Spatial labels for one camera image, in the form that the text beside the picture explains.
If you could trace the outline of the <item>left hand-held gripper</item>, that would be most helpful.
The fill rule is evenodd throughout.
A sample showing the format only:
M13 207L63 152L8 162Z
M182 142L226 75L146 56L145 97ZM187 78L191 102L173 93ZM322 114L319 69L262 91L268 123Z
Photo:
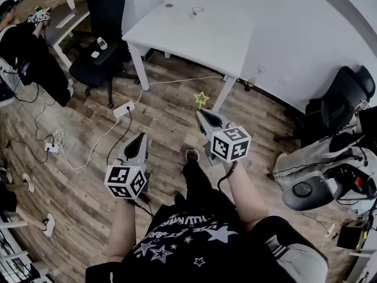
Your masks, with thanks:
M141 133L125 142L123 156L107 166L104 185L118 199L136 200L148 191L148 137Z

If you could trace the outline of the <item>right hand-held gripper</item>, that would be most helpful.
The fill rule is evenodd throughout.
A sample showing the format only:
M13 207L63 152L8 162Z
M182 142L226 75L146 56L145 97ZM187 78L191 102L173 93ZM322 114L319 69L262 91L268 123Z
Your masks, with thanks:
M196 111L196 120L204 135L209 134L210 125L223 129L212 132L204 145L205 154L212 166L222 162L238 162L248 155L252 137L242 126L226 128L230 124L228 118L205 108Z

